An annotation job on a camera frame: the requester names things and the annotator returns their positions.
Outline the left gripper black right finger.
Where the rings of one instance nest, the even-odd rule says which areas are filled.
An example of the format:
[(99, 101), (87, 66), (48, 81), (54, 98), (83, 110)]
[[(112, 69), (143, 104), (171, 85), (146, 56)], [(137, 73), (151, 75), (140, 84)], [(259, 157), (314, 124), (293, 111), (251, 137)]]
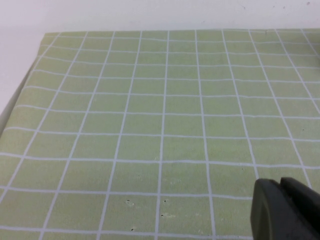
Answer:
[(320, 194), (293, 177), (282, 177), (280, 186), (306, 222), (320, 233)]

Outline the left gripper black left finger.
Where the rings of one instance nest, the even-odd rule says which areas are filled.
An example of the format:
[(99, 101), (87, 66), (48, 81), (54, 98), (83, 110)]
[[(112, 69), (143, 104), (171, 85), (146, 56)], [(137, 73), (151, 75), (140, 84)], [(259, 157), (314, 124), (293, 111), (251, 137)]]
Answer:
[(290, 197), (272, 179), (255, 181), (250, 225), (254, 240), (318, 240)]

